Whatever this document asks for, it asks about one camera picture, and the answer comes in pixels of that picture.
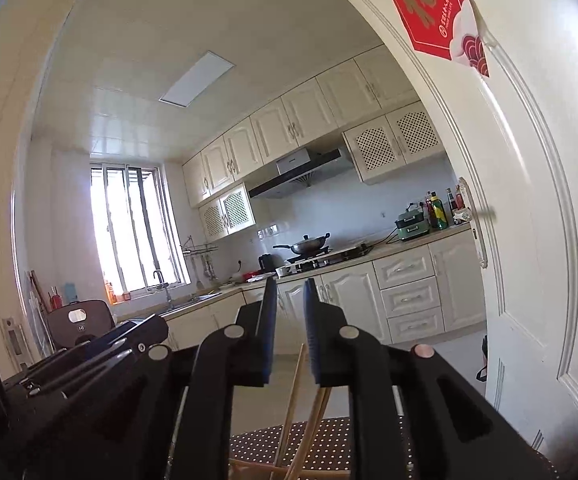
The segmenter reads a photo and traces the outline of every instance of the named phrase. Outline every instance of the window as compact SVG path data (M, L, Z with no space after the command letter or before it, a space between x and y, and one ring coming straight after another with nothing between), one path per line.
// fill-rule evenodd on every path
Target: window
M158 168L92 164L92 211L100 265L116 295L186 283Z

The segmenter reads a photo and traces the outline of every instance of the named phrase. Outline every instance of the drawer handle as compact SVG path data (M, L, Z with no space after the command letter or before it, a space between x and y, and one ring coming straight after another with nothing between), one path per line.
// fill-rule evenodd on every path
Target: drawer handle
M402 298L400 300L400 303L406 303L407 301L413 301L413 300L420 300L422 298L422 294L418 294L417 296L412 296L411 298Z

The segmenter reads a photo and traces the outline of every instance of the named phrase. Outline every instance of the lattice cabinet door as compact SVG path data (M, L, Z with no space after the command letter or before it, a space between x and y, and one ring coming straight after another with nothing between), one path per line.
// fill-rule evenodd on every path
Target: lattice cabinet door
M345 141L363 182L379 180L384 174L406 164L384 116L346 131Z
M394 110L387 114L387 120L407 163L444 152L434 123L421 102Z
M249 193L244 185L235 187L218 199L224 211L227 232L235 233L256 223L253 218Z
M207 242L213 242L229 234L220 198L211 200L211 202L199 208L198 212L205 229L205 235L207 235Z

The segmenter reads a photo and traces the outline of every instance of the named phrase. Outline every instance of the green bottle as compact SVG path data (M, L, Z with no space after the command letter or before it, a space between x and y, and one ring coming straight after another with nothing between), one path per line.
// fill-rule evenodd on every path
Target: green bottle
M447 221L447 216L444 214L442 200L436 196L435 191L431 193L431 207L434 208L435 218L438 222L438 229L447 229L449 222Z

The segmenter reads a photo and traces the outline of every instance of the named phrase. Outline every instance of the ceiling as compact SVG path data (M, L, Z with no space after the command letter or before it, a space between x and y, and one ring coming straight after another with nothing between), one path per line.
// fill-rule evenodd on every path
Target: ceiling
M93 156L185 161L266 102L380 44L346 0L79 0L34 135ZM187 108L158 99L207 50L234 63Z

